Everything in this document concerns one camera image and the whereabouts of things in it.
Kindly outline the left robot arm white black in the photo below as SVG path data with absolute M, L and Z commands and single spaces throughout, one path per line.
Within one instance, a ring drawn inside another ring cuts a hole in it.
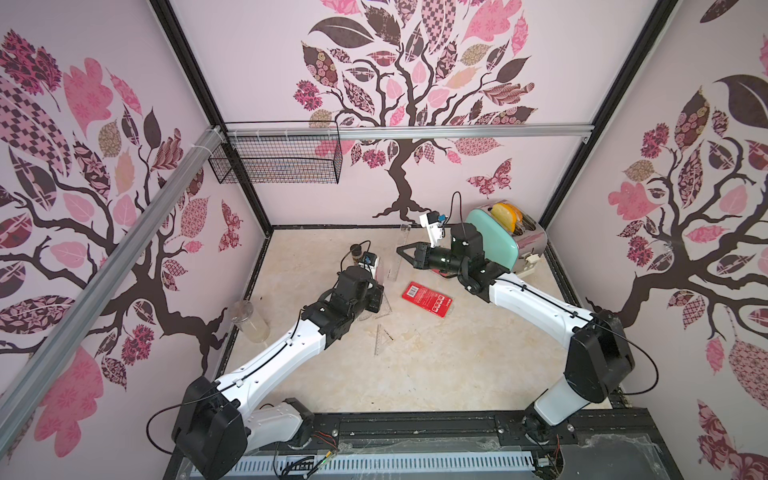
M 299 366 L 341 339 L 362 312 L 378 312 L 383 293 L 376 268 L 350 265 L 263 352 L 215 380 L 201 376 L 190 383 L 174 407 L 174 452 L 203 478 L 221 479 L 247 452 L 273 443 L 305 445 L 313 413 L 294 398 L 272 407 L 263 407 L 263 400 Z

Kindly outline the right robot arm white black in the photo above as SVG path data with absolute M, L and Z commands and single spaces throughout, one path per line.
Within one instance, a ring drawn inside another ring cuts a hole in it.
M 603 402 L 635 369 L 633 352 L 645 352 L 627 338 L 613 312 L 566 303 L 487 258 L 483 236 L 473 225 L 453 228 L 448 248 L 420 241 L 396 252 L 417 270 L 456 278 L 469 294 L 520 316 L 567 350 L 561 377 L 524 411 L 522 429 L 534 444 L 548 443 L 555 428 L 573 414 Z

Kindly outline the red ruler set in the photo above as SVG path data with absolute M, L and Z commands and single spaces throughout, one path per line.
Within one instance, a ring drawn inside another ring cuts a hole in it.
M 445 318 L 453 306 L 453 299 L 416 282 L 410 282 L 401 295 L 407 302 Z

